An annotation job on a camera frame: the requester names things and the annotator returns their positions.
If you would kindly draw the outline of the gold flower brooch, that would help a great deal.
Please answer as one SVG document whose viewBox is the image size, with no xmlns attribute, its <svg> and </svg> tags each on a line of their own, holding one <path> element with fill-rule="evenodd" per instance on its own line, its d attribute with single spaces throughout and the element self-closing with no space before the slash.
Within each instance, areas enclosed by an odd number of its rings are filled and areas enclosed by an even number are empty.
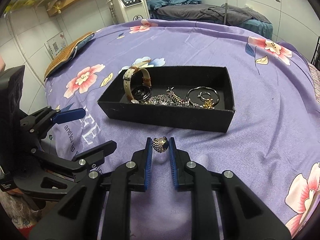
<svg viewBox="0 0 320 240">
<path fill-rule="evenodd" d="M 203 103 L 203 108 L 205 109 L 214 109 L 214 102 L 212 99 L 206 99 Z"/>
</svg>

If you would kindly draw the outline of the black jewelry tray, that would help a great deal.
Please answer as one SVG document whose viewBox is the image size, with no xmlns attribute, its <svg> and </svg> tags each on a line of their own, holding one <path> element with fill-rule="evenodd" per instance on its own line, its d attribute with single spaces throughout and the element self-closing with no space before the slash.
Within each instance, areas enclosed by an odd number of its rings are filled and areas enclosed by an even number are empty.
<svg viewBox="0 0 320 240">
<path fill-rule="evenodd" d="M 151 95 L 166 93 L 172 88 L 182 99 L 200 103 L 197 95 L 210 93 L 218 104 L 213 109 L 140 105 L 131 103 L 125 94 L 121 72 L 98 100 L 110 119 L 200 131 L 226 133 L 235 113 L 232 84 L 227 68 L 204 66 L 164 66 L 148 68 Z"/>
</svg>

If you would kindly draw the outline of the woven brown cushion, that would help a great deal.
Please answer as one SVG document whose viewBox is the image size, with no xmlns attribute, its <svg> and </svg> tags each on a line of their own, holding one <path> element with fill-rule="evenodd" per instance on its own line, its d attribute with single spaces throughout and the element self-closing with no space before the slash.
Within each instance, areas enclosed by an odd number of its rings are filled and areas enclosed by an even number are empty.
<svg viewBox="0 0 320 240">
<path fill-rule="evenodd" d="M 71 61 L 76 56 L 77 52 L 80 51 L 94 36 L 95 32 L 86 33 L 85 35 L 72 42 L 66 48 L 61 50 L 61 52 L 51 61 L 51 63 L 47 67 L 44 74 L 44 80 L 46 80 L 46 78 L 48 78 L 58 69 L 60 69 L 64 64 Z"/>
</svg>

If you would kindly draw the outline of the QR code sign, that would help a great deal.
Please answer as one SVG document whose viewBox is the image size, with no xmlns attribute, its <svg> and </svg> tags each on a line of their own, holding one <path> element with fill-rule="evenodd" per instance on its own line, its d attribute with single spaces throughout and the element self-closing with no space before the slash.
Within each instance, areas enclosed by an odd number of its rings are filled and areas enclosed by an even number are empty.
<svg viewBox="0 0 320 240">
<path fill-rule="evenodd" d="M 68 46 L 64 32 L 61 31 L 45 43 L 46 49 L 51 58 L 54 59 Z"/>
</svg>

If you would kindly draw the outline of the white beauty machine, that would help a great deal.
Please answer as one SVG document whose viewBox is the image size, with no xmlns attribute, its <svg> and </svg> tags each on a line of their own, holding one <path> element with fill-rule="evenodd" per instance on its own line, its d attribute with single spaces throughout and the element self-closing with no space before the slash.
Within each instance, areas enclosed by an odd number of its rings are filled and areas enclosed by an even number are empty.
<svg viewBox="0 0 320 240">
<path fill-rule="evenodd" d="M 114 24 L 150 18 L 146 0 L 107 0 Z"/>
</svg>

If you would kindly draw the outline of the blue massage bed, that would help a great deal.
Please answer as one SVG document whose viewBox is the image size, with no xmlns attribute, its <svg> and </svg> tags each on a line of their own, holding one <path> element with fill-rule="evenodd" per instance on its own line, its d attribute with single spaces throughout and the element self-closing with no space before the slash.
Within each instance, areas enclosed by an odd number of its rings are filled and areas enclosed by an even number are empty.
<svg viewBox="0 0 320 240">
<path fill-rule="evenodd" d="M 267 39 L 272 38 L 273 25 L 261 13 L 233 5 L 210 5 L 202 0 L 146 0 L 150 17 L 166 21 L 200 21 L 239 27 Z"/>
</svg>

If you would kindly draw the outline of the grey blanket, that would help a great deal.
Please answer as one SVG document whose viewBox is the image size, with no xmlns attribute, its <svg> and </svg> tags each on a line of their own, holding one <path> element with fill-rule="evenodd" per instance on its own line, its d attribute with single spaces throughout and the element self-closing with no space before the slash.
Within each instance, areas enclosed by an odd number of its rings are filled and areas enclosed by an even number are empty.
<svg viewBox="0 0 320 240">
<path fill-rule="evenodd" d="M 250 8 L 239 8 L 229 5 L 208 5 L 208 4 L 187 4 L 187 5 L 167 5 L 152 12 L 152 17 L 158 20 L 167 21 L 201 21 L 217 24 L 227 24 L 239 26 L 247 20 L 257 20 L 260 22 L 271 22 L 262 14 Z"/>
</svg>

